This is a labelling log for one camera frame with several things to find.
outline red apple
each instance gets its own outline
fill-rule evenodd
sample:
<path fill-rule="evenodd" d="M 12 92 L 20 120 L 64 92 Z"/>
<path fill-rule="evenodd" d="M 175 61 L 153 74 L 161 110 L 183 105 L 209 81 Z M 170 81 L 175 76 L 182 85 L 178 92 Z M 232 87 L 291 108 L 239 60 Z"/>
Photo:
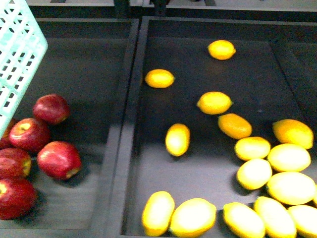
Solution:
<path fill-rule="evenodd" d="M 36 101 L 33 106 L 33 115 L 48 124 L 57 125 L 69 117 L 70 108 L 62 96 L 48 94 Z"/>
<path fill-rule="evenodd" d="M 17 148 L 33 153 L 39 152 L 49 143 L 51 133 L 48 125 L 39 119 L 25 118 L 13 126 L 10 131 L 10 143 Z"/>
<path fill-rule="evenodd" d="M 53 141 L 37 155 L 39 168 L 54 179 L 67 180 L 81 169 L 76 147 L 68 142 Z"/>
<path fill-rule="evenodd" d="M 31 170 L 31 156 L 19 148 L 5 148 L 0 150 L 0 179 L 29 175 Z"/>
<path fill-rule="evenodd" d="M 0 150 L 8 147 L 12 147 L 10 140 L 9 140 L 9 133 L 12 129 L 12 127 L 18 122 L 17 119 L 12 118 L 9 122 L 8 126 L 6 127 L 2 138 L 0 139 Z"/>
<path fill-rule="evenodd" d="M 0 219 L 11 220 L 26 215 L 35 205 L 37 192 L 24 178 L 0 179 Z"/>

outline dark gray bin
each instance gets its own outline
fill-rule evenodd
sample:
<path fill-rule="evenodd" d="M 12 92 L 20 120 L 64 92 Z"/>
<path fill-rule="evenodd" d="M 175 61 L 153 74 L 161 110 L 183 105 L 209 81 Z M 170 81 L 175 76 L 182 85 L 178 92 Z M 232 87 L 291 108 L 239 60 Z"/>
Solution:
<path fill-rule="evenodd" d="M 66 98 L 71 116 L 51 127 L 52 140 L 73 143 L 83 169 L 56 182 L 33 161 L 28 179 L 39 192 L 37 206 L 21 219 L 0 221 L 1 237 L 104 237 L 139 20 L 43 18 L 38 23 L 49 48 L 14 117 L 32 117 L 40 96 Z"/>
<path fill-rule="evenodd" d="M 217 116 L 196 106 L 207 91 L 222 91 L 233 100 L 228 113 L 246 118 L 272 146 L 274 121 L 286 118 L 308 123 L 280 64 L 280 39 L 293 39 L 305 24 L 191 18 L 143 17 L 129 89 L 114 178 L 107 238 L 144 237 L 142 211 L 150 195 L 166 190 L 182 202 L 201 197 L 218 210 L 215 226 L 202 237 L 234 238 L 222 219 L 223 205 L 251 205 L 265 189 L 247 191 L 235 178 L 243 161 L 234 153 L 236 140 L 222 133 Z M 237 53 L 230 60 L 210 57 L 207 46 L 227 39 Z M 173 85 L 154 89 L 143 80 L 149 70 L 164 68 L 175 76 Z M 191 131 L 188 152 L 171 157 L 164 138 L 174 123 Z M 303 172 L 317 181 L 316 147 L 312 164 Z"/>

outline lemon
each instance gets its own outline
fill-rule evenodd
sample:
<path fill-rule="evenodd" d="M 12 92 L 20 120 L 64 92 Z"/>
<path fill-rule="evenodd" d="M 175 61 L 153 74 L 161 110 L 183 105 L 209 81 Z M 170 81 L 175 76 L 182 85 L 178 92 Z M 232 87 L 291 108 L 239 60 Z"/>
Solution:
<path fill-rule="evenodd" d="M 236 49 L 230 41 L 217 40 L 208 45 L 208 52 L 217 60 L 228 60 L 236 53 Z"/>
<path fill-rule="evenodd" d="M 311 164 L 311 156 L 306 149 L 300 145 L 288 143 L 273 147 L 267 160 L 278 172 L 300 172 Z"/>
<path fill-rule="evenodd" d="M 317 209 L 308 205 L 288 208 L 295 221 L 298 234 L 304 238 L 317 238 Z"/>
<path fill-rule="evenodd" d="M 266 186 L 269 195 L 288 205 L 307 203 L 314 198 L 316 193 L 314 180 L 300 172 L 274 174 Z"/>
<path fill-rule="evenodd" d="M 264 186 L 272 176 L 272 168 L 264 159 L 251 159 L 237 171 L 237 180 L 245 189 L 254 190 Z"/>
<path fill-rule="evenodd" d="M 197 107 L 199 107 L 203 113 L 209 115 L 224 113 L 231 105 L 232 101 L 230 97 L 222 92 L 204 93 L 197 103 Z"/>
<path fill-rule="evenodd" d="M 254 158 L 263 159 L 268 155 L 271 144 L 262 137 L 245 137 L 237 141 L 234 151 L 241 160 L 250 160 Z"/>
<path fill-rule="evenodd" d="M 225 204 L 223 220 L 240 238 L 263 238 L 265 226 L 260 216 L 247 205 L 239 202 Z"/>
<path fill-rule="evenodd" d="M 281 143 L 292 143 L 310 149 L 313 146 L 313 131 L 304 123 L 294 119 L 284 119 L 273 123 L 275 137 Z"/>
<path fill-rule="evenodd" d="M 251 124 L 243 117 L 234 113 L 219 116 L 218 126 L 227 136 L 237 140 L 249 137 L 252 133 Z"/>
<path fill-rule="evenodd" d="M 275 199 L 260 196 L 253 209 L 262 218 L 270 238 L 296 238 L 296 225 L 287 209 Z"/>
<path fill-rule="evenodd" d="M 190 142 L 190 130 L 181 123 L 172 125 L 165 137 L 167 151 L 173 156 L 181 156 L 188 150 Z"/>
<path fill-rule="evenodd" d="M 142 225 L 146 236 L 158 237 L 164 234 L 168 230 L 174 208 L 174 199 L 168 192 L 153 193 L 142 213 Z"/>
<path fill-rule="evenodd" d="M 145 76 L 146 83 L 153 88 L 167 88 L 174 80 L 174 75 L 165 69 L 153 69 Z"/>
<path fill-rule="evenodd" d="M 201 236 L 214 226 L 216 207 L 202 198 L 183 202 L 172 215 L 169 230 L 177 237 Z"/>

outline light green plastic crate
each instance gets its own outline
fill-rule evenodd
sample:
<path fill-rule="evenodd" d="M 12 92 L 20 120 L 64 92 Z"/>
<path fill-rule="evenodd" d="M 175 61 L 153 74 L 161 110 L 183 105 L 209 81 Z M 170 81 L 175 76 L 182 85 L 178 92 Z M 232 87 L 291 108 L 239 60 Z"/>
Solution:
<path fill-rule="evenodd" d="M 0 138 L 48 48 L 25 0 L 0 0 Z"/>

